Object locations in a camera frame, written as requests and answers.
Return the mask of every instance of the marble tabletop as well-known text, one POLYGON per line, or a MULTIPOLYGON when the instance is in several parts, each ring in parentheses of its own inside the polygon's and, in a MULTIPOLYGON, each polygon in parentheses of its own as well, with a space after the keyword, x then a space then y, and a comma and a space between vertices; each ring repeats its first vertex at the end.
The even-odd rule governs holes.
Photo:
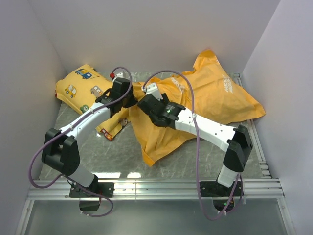
MULTIPOLYGON (((151 73, 135 72, 134 82, 144 81, 151 73)), ((170 74, 161 74, 160 78, 170 74)), ((55 128, 69 124, 79 116, 73 109, 62 102, 55 128)), ((241 123, 248 127, 248 122, 241 123)), ((148 167, 141 156, 140 144, 134 136, 131 123, 113 139, 108 141, 93 130, 79 149, 82 164, 99 178, 195 178, 196 140, 189 140, 168 156, 148 167)), ((225 153, 215 145, 201 140, 199 176, 216 179, 223 165, 225 153)), ((59 173, 44 165, 40 179, 53 179, 59 173)), ((260 178, 262 171, 255 149, 253 149, 245 170, 244 178, 260 178)))

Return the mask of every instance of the cloth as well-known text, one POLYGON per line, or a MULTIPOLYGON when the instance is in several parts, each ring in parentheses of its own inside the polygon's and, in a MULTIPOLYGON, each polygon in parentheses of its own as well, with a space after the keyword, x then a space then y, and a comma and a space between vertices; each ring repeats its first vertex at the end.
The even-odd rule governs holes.
MULTIPOLYGON (((204 51, 196 58, 193 71, 183 72, 190 81, 195 95, 195 113, 221 124, 239 122, 265 115, 262 105, 243 88, 236 85, 221 67, 216 55, 211 50, 204 51)), ((187 83, 180 76, 160 80, 152 78, 161 93, 166 93, 170 101, 182 104, 191 109, 191 95, 187 83)), ((140 100, 144 93, 143 83, 134 83, 134 95, 140 100)), ((84 65, 70 73, 56 86, 59 99, 82 113, 94 102, 97 88, 105 91, 112 87, 112 82, 96 73, 92 67, 84 65)), ((96 130, 107 139, 114 136, 132 122, 134 134, 141 145, 144 162, 152 166, 156 161, 168 155, 194 135, 170 128, 154 126, 149 117, 136 105, 122 109, 112 118, 99 125, 96 130)))

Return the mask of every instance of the white wall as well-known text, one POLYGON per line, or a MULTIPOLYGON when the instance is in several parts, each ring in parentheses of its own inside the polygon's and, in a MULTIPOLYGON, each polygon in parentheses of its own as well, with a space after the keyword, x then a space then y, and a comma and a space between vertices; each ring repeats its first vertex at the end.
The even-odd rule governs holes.
MULTIPOLYGON (((66 71, 25 0, 0 1, 0 233, 14 234, 27 168, 55 121, 54 85, 66 71)), ((40 164, 36 164, 34 176, 40 164)))
POLYGON ((191 69, 210 47, 242 72, 279 0, 29 0, 67 71, 191 69))
POLYGON ((265 107, 256 122, 299 235, 313 233, 313 2, 282 0, 243 72, 265 107))

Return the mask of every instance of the cloth with car print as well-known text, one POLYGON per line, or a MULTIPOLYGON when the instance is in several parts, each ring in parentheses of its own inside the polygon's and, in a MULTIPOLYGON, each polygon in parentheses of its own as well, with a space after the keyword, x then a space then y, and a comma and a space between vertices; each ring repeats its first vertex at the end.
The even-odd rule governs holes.
MULTIPOLYGON (((195 94, 195 113, 221 124, 265 115, 262 105, 227 75, 214 52, 207 50, 200 53, 193 68, 193 71, 183 74, 190 81, 195 94)), ((181 77, 172 76, 163 80, 152 78, 150 82, 156 82, 160 91, 166 93, 170 101, 191 108, 190 91, 181 77)), ((143 83, 133 83, 134 95, 138 100, 144 96, 142 85, 143 83)), ((96 73, 92 67, 84 65, 57 83, 56 94, 74 110, 83 113, 94 103, 97 96, 111 87, 111 81, 96 73)), ((152 166, 185 141, 195 138, 186 132, 154 126, 136 105, 122 109, 96 130, 112 140, 129 120, 141 145, 143 160, 148 166, 152 166)))

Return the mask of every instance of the gray table surface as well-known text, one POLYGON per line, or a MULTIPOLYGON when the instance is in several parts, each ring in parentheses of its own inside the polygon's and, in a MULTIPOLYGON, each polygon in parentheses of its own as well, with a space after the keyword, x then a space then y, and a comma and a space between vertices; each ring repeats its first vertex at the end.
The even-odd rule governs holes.
MULTIPOLYGON (((108 78, 109 73, 102 73, 108 78)), ((151 73, 132 73, 134 82, 144 81, 151 73)), ((164 73, 160 78, 167 78, 170 74, 164 73)), ((73 109, 62 102, 56 120, 55 128, 69 124, 79 117, 73 109)), ((148 167, 141 156, 141 147, 135 138, 131 123, 128 124, 113 141, 92 131, 87 140, 80 147, 82 164, 98 175, 99 178, 195 178, 196 140, 189 140, 168 156, 148 167)), ((225 153, 215 145, 201 140, 199 176, 201 178, 216 179, 223 165, 225 153)), ((43 166, 40 179, 53 179, 59 173, 47 165, 43 166)), ((255 149, 253 149, 245 170, 244 178, 260 178, 262 171, 255 149)))

